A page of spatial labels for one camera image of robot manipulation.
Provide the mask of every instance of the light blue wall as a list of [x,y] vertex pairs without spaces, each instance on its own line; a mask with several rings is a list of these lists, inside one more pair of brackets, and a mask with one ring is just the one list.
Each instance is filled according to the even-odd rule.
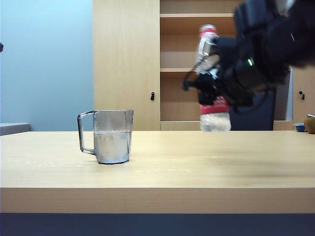
[[93,110],[93,0],[1,0],[1,122],[76,130]]

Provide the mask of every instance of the wooden table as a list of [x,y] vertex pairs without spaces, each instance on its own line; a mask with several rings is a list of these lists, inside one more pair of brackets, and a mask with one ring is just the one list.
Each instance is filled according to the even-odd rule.
[[315,213],[307,133],[134,131],[119,165],[82,153],[77,132],[0,140],[2,212]]

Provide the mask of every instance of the red bottle label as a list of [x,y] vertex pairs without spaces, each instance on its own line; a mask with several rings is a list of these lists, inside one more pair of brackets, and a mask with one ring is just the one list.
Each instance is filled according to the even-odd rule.
[[200,105],[200,110],[202,114],[207,113],[219,113],[219,112],[229,112],[229,106],[226,99],[222,96],[218,97],[212,106]]

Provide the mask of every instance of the pitcher handle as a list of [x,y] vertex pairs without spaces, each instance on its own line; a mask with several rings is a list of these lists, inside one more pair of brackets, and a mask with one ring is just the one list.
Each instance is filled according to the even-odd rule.
[[80,140],[80,149],[81,149],[81,151],[84,152],[84,153],[95,155],[94,149],[85,148],[84,147],[84,142],[83,142],[83,128],[82,128],[81,118],[85,117],[87,115],[91,115],[91,114],[94,115],[94,111],[81,113],[81,114],[78,115],[77,120],[78,120],[78,130],[79,130],[79,140]]

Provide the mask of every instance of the cabinet handle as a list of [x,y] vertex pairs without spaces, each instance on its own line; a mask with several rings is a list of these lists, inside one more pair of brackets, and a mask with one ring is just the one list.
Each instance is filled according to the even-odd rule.
[[305,100],[305,94],[303,91],[299,91],[299,94],[301,95],[301,99],[302,100]]
[[154,94],[155,94],[155,92],[151,92],[151,98],[150,98],[150,100],[152,100],[152,101],[154,101]]

